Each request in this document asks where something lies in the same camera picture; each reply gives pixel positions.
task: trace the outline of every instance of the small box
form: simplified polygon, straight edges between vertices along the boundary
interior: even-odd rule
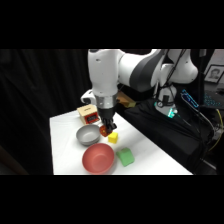
[[[111,134],[108,136],[108,141],[109,141],[110,143],[114,143],[114,144],[116,144],[116,143],[117,143],[117,140],[118,140],[118,133],[116,133],[116,132],[113,132],[113,133],[111,133]]]
[[[120,101],[119,103],[123,104],[126,108],[136,106],[136,102],[121,91],[118,92],[117,99]]]
[[[80,119],[83,122],[83,124],[93,124],[96,121],[99,121],[99,116],[97,112],[97,108],[91,104],[77,108]]]

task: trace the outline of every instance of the red bowl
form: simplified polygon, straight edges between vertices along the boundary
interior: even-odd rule
[[[101,175],[110,170],[114,162],[114,151],[106,144],[90,146],[83,155],[84,168],[93,175]]]

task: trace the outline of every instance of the green light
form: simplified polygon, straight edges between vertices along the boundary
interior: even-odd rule
[[[173,108],[170,109],[170,112],[168,114],[168,117],[173,118],[175,116],[174,112],[173,112]]]

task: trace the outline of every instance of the green cube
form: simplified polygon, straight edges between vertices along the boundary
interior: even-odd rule
[[[124,167],[130,165],[135,161],[131,150],[128,148],[122,149],[120,152],[117,152],[116,155],[121,160],[121,163]]]

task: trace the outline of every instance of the yellow cube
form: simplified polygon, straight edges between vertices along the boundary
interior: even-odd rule
[[[114,143],[114,144],[116,144],[116,143],[117,143],[117,140],[118,140],[118,133],[116,133],[116,132],[113,132],[113,133],[111,133],[111,134],[108,136],[108,141],[109,141],[110,143]]]

